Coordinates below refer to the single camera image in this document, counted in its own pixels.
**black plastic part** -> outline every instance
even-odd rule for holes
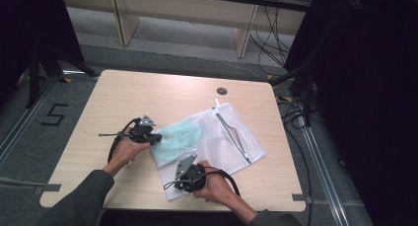
[[[185,175],[183,175],[179,182],[175,183],[174,187],[177,189],[184,189],[187,192],[200,190],[206,185],[206,176],[201,176],[205,173],[202,165],[191,165]]]
[[[141,122],[141,118],[134,118],[129,121],[123,130],[117,133],[117,136],[114,138],[113,143],[111,144],[110,151],[108,152],[107,162],[110,162],[111,158],[113,158],[114,150],[116,149],[117,143],[119,143],[120,139],[123,137],[125,130],[129,127],[132,122],[135,122],[133,128],[129,130],[129,138],[137,143],[147,143],[149,142],[151,145],[154,145],[156,142],[161,141],[163,135],[161,134],[151,134],[153,127],[151,126],[142,126],[139,123]]]

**gray carpet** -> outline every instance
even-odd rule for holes
[[[93,69],[101,72],[104,69],[121,69],[131,71],[145,71],[154,73],[180,74],[237,80],[265,81],[266,73],[256,64],[229,63],[230,65],[245,69],[237,69],[220,62],[205,61],[192,58],[179,58],[169,55],[158,55],[150,52],[139,52],[103,48],[95,46],[82,46],[86,63]],[[72,68],[61,62],[64,68]],[[271,73],[279,72],[274,67],[264,67]],[[14,122],[25,109],[28,100],[28,80],[10,96],[8,102],[1,107],[0,141],[12,128]],[[45,98],[42,106],[28,126],[25,135],[11,152],[8,159],[0,168],[0,177],[19,181],[46,183],[63,149],[71,135],[77,120],[90,97],[96,81],[73,79],[70,83],[57,83]],[[274,92],[278,96],[287,96],[291,81],[276,87]],[[65,114],[58,126],[41,125],[42,122],[56,122],[57,117],[47,116],[54,104],[66,104],[68,107],[58,107],[59,113]],[[288,107],[280,106],[280,114],[284,115]],[[313,115],[313,132],[320,146],[329,174],[336,186],[336,190],[343,201],[350,225],[373,225],[359,195],[357,194],[349,175],[343,167],[338,165],[338,151],[335,149],[326,125],[320,123],[319,113]],[[336,225],[320,181],[316,175],[312,158],[302,132],[298,128],[288,125],[296,137],[304,153],[311,174],[308,180],[306,165],[295,140],[288,134],[291,151],[295,160],[298,176],[305,195],[308,195],[309,181],[312,186],[312,215],[311,225]],[[34,194],[35,188],[0,185],[0,222],[1,225],[33,225],[45,211],[38,201],[40,196]],[[309,209],[294,215],[307,225]]]

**person's right hand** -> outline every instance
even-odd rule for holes
[[[214,171],[210,167],[209,162],[203,160],[199,162],[205,168],[205,172]],[[248,225],[249,222],[257,215],[257,212],[251,208],[239,195],[235,194],[227,181],[219,174],[206,176],[206,185],[200,190],[193,192],[194,197],[202,197],[208,201],[222,203],[229,207],[240,220]]]
[[[210,167],[210,164],[207,160],[199,162],[199,164],[205,167],[205,172],[215,171]],[[201,197],[208,201],[215,203],[222,203],[227,205],[232,197],[237,196],[231,187],[228,185],[224,177],[219,174],[213,174],[206,176],[206,185],[200,190],[195,190],[193,192],[194,197]]]

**hand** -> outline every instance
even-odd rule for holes
[[[210,167],[208,161],[203,160],[199,162],[203,167]],[[211,168],[205,168],[205,172],[214,171]],[[218,174],[206,176],[206,185],[200,190],[193,192],[194,197],[202,197],[208,201],[215,203],[222,203],[229,207],[240,220],[248,225],[251,220],[257,215],[257,212],[249,206],[245,200],[239,195],[235,194],[227,181]]]
[[[215,171],[214,169],[210,168],[210,164],[207,160],[203,160],[199,162],[199,164],[203,165],[206,173]],[[236,196],[225,178],[218,174],[206,176],[205,187],[194,191],[193,195],[194,197],[204,198],[206,202],[212,201],[222,204],[227,204],[229,199]]]
[[[132,141],[129,137],[123,136],[113,153],[113,158],[104,167],[104,171],[111,174],[113,177],[122,169],[129,161],[135,161],[135,157],[150,148],[150,143],[137,143]]]

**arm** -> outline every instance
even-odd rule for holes
[[[113,187],[113,177],[149,147],[149,143],[139,144],[123,137],[110,162],[102,170],[92,171],[77,188],[43,214],[36,225],[95,225],[105,196]]]
[[[199,164],[210,167],[205,160]],[[205,198],[206,202],[222,203],[230,208],[245,225],[282,225],[268,210],[257,213],[245,200],[235,194],[227,181],[220,175],[208,175],[206,186],[193,192],[194,197]]]

